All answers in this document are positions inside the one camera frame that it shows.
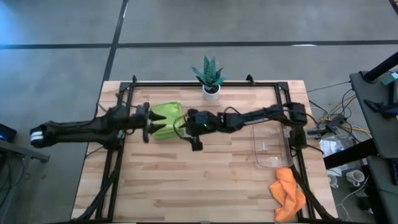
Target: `white pot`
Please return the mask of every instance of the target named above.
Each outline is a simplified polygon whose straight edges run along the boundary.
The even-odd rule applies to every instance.
[[[201,87],[201,90],[203,92],[203,98],[205,100],[217,100],[219,95],[220,95],[221,86],[218,85],[218,91],[216,93],[208,93],[208,92],[206,92],[204,85]]]

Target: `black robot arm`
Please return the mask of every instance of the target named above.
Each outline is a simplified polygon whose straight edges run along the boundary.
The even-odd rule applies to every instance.
[[[244,126],[265,121],[278,121],[292,127],[291,133],[296,135],[295,139],[298,139],[297,135],[303,134],[301,130],[307,124],[305,106],[301,103],[286,103],[284,105],[272,105],[268,108],[244,114],[236,111],[236,113],[224,112],[217,115],[209,111],[189,109],[186,115],[186,122],[181,128],[185,128],[185,132],[190,137],[182,137],[181,135],[179,137],[190,142],[193,151],[201,151],[203,144],[199,136],[203,134],[215,132],[233,133]]]
[[[129,115],[126,106],[115,106],[106,114],[91,121],[56,123],[46,122],[30,130],[30,143],[34,147],[49,147],[59,142],[98,142],[105,149],[115,147],[115,141],[122,130],[143,129],[144,142],[165,124],[153,124],[165,117],[150,110],[149,103],[136,106],[136,112]]]

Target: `wooden tabletop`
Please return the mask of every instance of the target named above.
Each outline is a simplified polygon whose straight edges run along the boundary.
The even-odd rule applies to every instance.
[[[304,82],[287,82],[292,101],[305,104],[311,113]],[[119,84],[104,83],[101,106],[116,105]],[[223,86],[217,101],[203,100],[199,87],[135,87],[133,105],[147,101],[152,105],[177,101],[184,112],[196,108],[212,113],[224,111],[227,106],[245,113],[276,104],[274,89],[264,86]],[[99,110],[98,116],[101,115],[103,112]],[[141,131],[128,136],[114,222],[273,222],[274,210],[280,207],[268,188],[276,181],[275,169],[256,163],[253,136],[262,134],[268,149],[278,156],[284,150],[281,126],[269,121],[253,127],[246,126],[233,134],[201,136],[204,144],[201,152],[192,152],[189,143],[177,138],[163,141],[150,138],[149,144],[144,144]],[[313,127],[313,122],[309,122],[305,129]],[[316,141],[309,143],[319,147]],[[87,153],[98,147],[99,144],[90,143]],[[337,217],[322,155],[307,148],[303,157],[311,191]],[[105,158],[104,149],[86,158],[72,218],[81,215],[98,193]],[[109,194],[103,215],[108,210]]]

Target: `orange towel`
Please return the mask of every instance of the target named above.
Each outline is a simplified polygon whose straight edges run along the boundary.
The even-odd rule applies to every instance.
[[[276,169],[276,178],[278,180],[269,186],[274,199],[282,205],[275,210],[275,221],[288,222],[305,205],[305,196],[298,190],[289,168]]]

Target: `green towel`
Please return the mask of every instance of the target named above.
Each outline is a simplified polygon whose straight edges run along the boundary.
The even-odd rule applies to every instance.
[[[177,118],[182,116],[181,104],[178,102],[162,103],[159,105],[151,106],[151,110],[156,114],[166,117],[166,119],[154,121],[154,124],[166,124],[166,127],[154,133],[154,138],[168,139],[177,136],[173,129],[173,123]],[[184,121],[182,118],[175,123],[175,128],[180,134],[182,134],[183,129],[178,127],[180,127],[183,123]]]

